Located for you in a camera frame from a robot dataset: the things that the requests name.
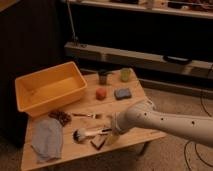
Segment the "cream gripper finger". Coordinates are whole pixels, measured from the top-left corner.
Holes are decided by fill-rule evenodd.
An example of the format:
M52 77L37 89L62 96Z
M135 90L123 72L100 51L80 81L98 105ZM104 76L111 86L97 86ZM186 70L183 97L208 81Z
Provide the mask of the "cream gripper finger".
M115 143L118 139L119 139L119 136L118 136L118 135L115 135L115 134L113 134L113 133L110 133L110 134L107 135L105 144L106 144L106 145L112 145L112 144Z

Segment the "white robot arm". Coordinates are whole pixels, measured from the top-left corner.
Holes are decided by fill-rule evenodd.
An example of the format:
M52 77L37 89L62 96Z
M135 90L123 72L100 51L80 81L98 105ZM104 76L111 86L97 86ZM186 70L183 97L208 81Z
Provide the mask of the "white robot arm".
M159 112L149 99L138 101L111 119L114 135L133 128L159 130L213 148L213 117Z

